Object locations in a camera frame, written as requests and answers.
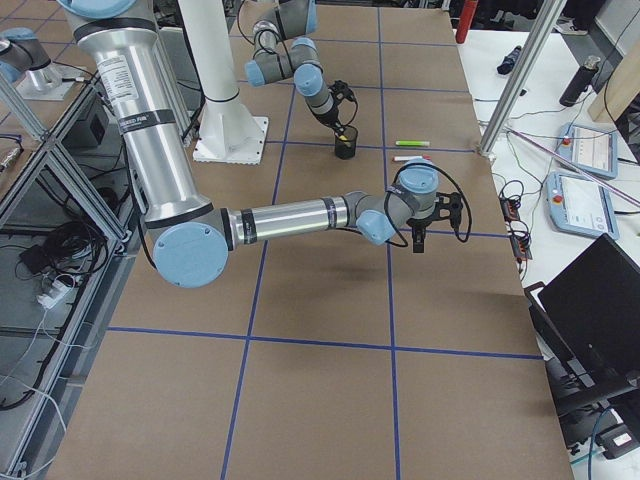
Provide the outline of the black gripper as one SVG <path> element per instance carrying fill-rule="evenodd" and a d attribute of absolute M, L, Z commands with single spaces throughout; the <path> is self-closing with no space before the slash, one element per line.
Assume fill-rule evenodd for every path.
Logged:
<path fill-rule="evenodd" d="M 425 251 L 426 230 L 431 225 L 432 220 L 426 218 L 410 218 L 407 225 L 411 228 L 412 233 L 412 251 L 414 253 L 423 253 Z"/>
<path fill-rule="evenodd" d="M 317 115 L 317 120 L 335 134 L 343 133 L 343 124 L 339 119 L 339 111 L 334 109 Z"/>

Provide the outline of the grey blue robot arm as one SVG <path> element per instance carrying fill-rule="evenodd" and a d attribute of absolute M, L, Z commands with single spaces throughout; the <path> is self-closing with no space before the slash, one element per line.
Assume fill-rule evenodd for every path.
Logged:
<path fill-rule="evenodd" d="M 148 202 L 153 260 L 169 283 L 196 288 L 215 280 L 238 245 L 353 227 L 371 243 L 427 217 L 436 207 L 435 166 L 410 160 L 379 196 L 338 197 L 233 211 L 215 208 L 195 185 L 169 93 L 155 57 L 157 24 L 147 1 L 66 1 L 78 46 L 95 61 L 120 134 Z M 239 97 L 228 27 L 218 1 L 184 1 L 182 19 L 205 97 L 196 158 L 256 164 L 268 121 Z"/>
<path fill-rule="evenodd" d="M 254 23 L 254 53 L 244 70 L 254 87 L 293 80 L 316 120 L 341 137 L 345 126 L 339 120 L 337 95 L 324 80 L 316 45 L 308 37 L 316 28 L 314 1 L 277 4 Z"/>

